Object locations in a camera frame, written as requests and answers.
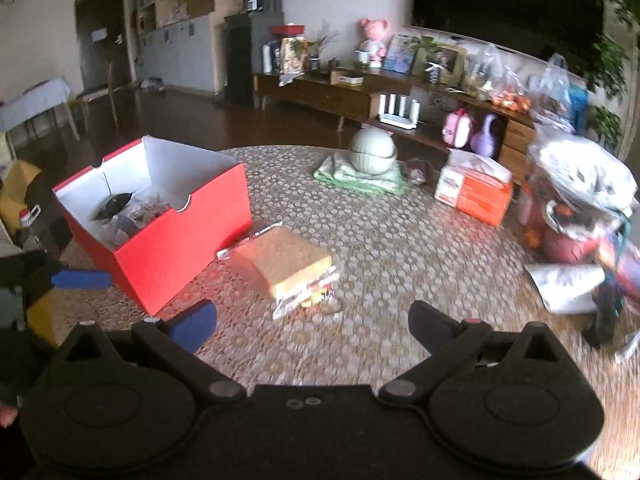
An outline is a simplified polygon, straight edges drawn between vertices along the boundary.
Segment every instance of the green and white towel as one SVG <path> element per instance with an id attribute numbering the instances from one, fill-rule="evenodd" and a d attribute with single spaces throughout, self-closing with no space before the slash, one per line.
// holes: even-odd
<path id="1" fill-rule="evenodd" d="M 369 196 L 377 196 L 384 192 L 400 195 L 406 189 L 397 160 L 385 173 L 369 175 L 361 173 L 351 165 L 347 152 L 335 152 L 328 156 L 315 171 L 314 179 Z"/>

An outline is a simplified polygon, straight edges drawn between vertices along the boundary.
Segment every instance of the television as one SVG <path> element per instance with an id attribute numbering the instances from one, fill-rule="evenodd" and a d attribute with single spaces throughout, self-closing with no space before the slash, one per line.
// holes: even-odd
<path id="1" fill-rule="evenodd" d="M 543 60 L 558 52 L 571 72 L 583 75 L 602 34 L 603 9 L 603 0 L 414 0 L 412 25 Z"/>

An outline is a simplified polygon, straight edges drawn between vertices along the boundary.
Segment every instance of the floral tablecloth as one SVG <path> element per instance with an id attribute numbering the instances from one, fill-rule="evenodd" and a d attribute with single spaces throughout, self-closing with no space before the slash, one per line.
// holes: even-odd
<path id="1" fill-rule="evenodd" d="M 549 314 L 524 274 L 532 257 L 518 243 L 511 212 L 491 228 L 433 199 L 433 190 L 371 198 L 321 184 L 313 171 L 329 150 L 257 146 L 225 153 L 244 162 L 255 219 L 283 221 L 340 260 L 337 315 L 297 310 L 273 320 L 271 308 L 224 264 L 213 263 L 160 316 L 213 300 L 218 328 L 198 356 L 249 389 L 257 383 L 354 384 L 375 389 L 427 357 L 411 337 L 407 311 L 424 299 L 455 319 L 479 317 L 496 330 L 547 323 L 597 392 L 607 419 L 591 457 L 604 478 L 640 477 L 640 359 L 618 365 L 614 349 L 593 351 L 580 330 L 585 318 Z M 91 261 L 74 242 L 65 259 Z M 120 330 L 143 313 L 117 288 L 55 292 L 60 340 L 79 320 Z M 616 336 L 637 325 L 625 317 Z"/>

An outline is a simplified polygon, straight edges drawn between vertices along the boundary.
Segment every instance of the wooden tv cabinet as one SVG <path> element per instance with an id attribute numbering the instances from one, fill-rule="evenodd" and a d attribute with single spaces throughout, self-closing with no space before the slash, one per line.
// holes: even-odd
<path id="1" fill-rule="evenodd" d="M 278 75 L 254 75 L 254 90 L 262 98 L 262 108 L 268 98 L 282 99 L 303 104 L 311 108 L 324 110 L 338 115 L 338 130 L 342 129 L 344 119 L 352 119 L 371 124 L 392 134 L 398 134 L 417 142 L 432 146 L 445 153 L 449 147 L 442 141 L 438 132 L 420 125 L 415 130 L 404 130 L 381 123 L 378 117 L 378 105 L 381 93 L 411 95 L 413 88 L 422 88 L 455 99 L 463 104 L 484 108 L 507 119 L 507 127 L 498 152 L 498 162 L 511 171 L 516 183 L 524 180 L 527 161 L 527 147 L 536 138 L 533 121 L 528 115 L 513 112 L 495 106 L 491 102 L 481 101 L 461 92 L 452 92 L 443 84 L 433 85 L 423 79 L 392 72 L 384 69 L 349 68 L 350 72 L 359 72 L 364 77 L 362 86 L 350 87 L 330 85 L 326 73 L 307 73 L 296 78 L 290 84 L 278 86 Z"/>

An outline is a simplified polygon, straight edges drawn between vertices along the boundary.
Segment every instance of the purple object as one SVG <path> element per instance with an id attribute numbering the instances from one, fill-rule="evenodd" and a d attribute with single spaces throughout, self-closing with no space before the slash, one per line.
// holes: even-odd
<path id="1" fill-rule="evenodd" d="M 482 124 L 482 130 L 476 133 L 471 139 L 471 151 L 483 156 L 494 156 L 495 137 L 491 134 L 491 126 L 498 118 L 495 114 L 487 114 Z"/>

